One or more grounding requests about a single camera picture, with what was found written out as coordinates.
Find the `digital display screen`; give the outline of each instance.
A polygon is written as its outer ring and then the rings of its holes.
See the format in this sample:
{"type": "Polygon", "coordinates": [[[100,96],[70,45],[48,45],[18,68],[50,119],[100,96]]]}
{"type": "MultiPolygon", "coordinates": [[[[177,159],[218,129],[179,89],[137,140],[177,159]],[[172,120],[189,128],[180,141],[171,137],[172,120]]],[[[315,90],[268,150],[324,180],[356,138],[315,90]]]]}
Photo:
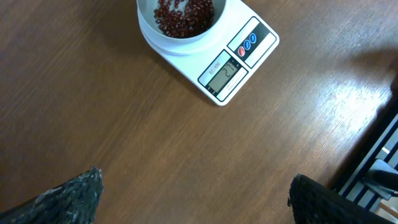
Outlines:
{"type": "Polygon", "coordinates": [[[217,73],[216,77],[209,82],[208,86],[210,86],[214,91],[220,92],[221,88],[229,81],[229,79],[231,79],[236,71],[237,68],[231,62],[227,62],[217,73]]]}

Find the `wooden table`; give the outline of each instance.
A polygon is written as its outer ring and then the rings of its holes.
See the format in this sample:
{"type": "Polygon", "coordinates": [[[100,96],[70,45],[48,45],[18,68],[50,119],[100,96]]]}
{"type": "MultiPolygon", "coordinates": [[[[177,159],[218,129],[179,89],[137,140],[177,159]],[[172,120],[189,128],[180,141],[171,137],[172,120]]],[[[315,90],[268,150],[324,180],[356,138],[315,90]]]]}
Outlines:
{"type": "Polygon", "coordinates": [[[398,1],[250,0],[280,45],[225,107],[158,56],[135,0],[3,0],[0,210],[103,170],[96,223],[293,223],[390,97],[398,1]]]}

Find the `digital kitchen scale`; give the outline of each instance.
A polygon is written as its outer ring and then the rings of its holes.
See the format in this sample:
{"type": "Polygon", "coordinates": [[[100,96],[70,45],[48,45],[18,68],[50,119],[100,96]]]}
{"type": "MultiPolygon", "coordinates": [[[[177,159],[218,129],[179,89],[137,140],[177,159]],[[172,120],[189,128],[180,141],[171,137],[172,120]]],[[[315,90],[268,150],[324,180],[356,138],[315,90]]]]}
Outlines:
{"type": "Polygon", "coordinates": [[[148,44],[219,106],[232,99],[279,44],[275,31],[241,0],[226,0],[211,32],[192,42],[154,35],[138,15],[148,44]]]}

